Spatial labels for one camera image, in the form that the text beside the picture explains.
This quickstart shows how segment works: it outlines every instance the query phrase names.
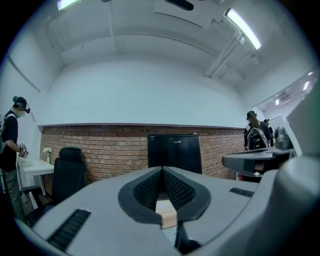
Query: fluorescent tube light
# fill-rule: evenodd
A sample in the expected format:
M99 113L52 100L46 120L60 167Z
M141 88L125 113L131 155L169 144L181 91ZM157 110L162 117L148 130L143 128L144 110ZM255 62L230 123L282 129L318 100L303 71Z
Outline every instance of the fluorescent tube light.
M258 50L261 47L261 43L249 25L241 18L241 16L233 9L229 9L226 15L243 31L243 33L246 34L253 46Z
M60 0L56 5L58 7L58 11L61 11L63 8L66 8L67 6L71 5L72 3L76 2L78 0Z
M303 87L303 90L304 90L304 91L305 91L306 89L308 89L309 84L310 84L309 81L304 84L304 87Z

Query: white table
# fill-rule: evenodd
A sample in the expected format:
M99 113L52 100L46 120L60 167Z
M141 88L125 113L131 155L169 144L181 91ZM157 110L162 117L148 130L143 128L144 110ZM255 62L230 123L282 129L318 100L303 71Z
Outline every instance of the white table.
M19 181L20 188L29 187L38 185L42 189L42 194L45 196L46 191L43 184L43 180L41 175L45 174L53 174L54 173L54 166L50 163L47 163L43 160L29 160L27 158L20 157L19 159L19 170L20 170L20 177L21 183ZM38 208L35 198L29 192L30 200L32 202L32 206L34 209Z

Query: green pants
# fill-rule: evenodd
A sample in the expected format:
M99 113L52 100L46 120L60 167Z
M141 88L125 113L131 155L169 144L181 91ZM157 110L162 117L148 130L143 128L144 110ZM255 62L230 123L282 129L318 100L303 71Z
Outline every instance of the green pants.
M19 189L17 170L2 171L4 191L8 193L12 202L12 207L15 212L15 216L23 222L25 221L24 208L22 206L21 194Z

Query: black chair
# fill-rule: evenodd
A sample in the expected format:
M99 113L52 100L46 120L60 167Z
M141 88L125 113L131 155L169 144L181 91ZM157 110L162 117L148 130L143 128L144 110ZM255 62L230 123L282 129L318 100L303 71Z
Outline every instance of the black chair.
M21 189L25 194L31 192L37 209L26 216L28 222L33 226L40 217L50 208L72 196L86 186L85 180L86 164L82 157L81 148L64 147L59 152L59 157L54 162L54 173L52 181L52 199L46 205L42 205L38 197L42 193L39 186L28 186Z

